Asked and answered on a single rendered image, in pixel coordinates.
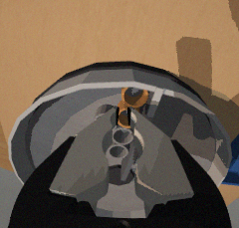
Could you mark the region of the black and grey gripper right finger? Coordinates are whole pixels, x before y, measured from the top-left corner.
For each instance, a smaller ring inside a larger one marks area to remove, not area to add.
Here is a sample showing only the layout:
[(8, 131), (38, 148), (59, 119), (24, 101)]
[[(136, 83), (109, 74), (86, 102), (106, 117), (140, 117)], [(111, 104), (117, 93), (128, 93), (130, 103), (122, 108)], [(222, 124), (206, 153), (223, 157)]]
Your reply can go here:
[(127, 120), (139, 153), (134, 188), (144, 203), (145, 218), (155, 204), (163, 203), (167, 217), (203, 228), (232, 228), (218, 187), (183, 146), (133, 107), (127, 108)]

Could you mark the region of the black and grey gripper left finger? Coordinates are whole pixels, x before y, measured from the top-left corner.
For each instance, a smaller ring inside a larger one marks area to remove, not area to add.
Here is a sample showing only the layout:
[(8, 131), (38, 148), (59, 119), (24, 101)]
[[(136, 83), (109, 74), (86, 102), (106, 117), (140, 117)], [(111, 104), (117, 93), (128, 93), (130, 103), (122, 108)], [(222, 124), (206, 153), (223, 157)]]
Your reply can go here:
[(8, 228), (31, 228), (54, 216), (76, 214), (79, 201), (88, 201), (96, 214), (98, 200), (109, 190), (105, 154), (119, 112), (115, 106), (70, 136), (34, 170), (16, 199)]

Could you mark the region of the bronze bushing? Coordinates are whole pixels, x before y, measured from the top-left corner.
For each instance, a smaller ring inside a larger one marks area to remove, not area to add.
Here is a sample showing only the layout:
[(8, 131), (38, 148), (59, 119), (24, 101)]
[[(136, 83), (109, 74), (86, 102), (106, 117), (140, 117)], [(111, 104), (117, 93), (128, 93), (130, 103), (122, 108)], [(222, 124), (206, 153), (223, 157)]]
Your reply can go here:
[(148, 99), (148, 91), (142, 90), (141, 94), (137, 97), (130, 97), (125, 93), (127, 88), (121, 88), (121, 99), (128, 107), (139, 108), (143, 106)]
[[(125, 105), (123, 103), (123, 101), (120, 101), (118, 103), (118, 107), (119, 107), (119, 121), (118, 121), (118, 124), (122, 127), (130, 128), (130, 125), (128, 125), (127, 116), (121, 114), (122, 111), (127, 110), (127, 108), (129, 108), (129, 107), (127, 105)], [(140, 113), (139, 108), (134, 108), (134, 109), (136, 109)]]

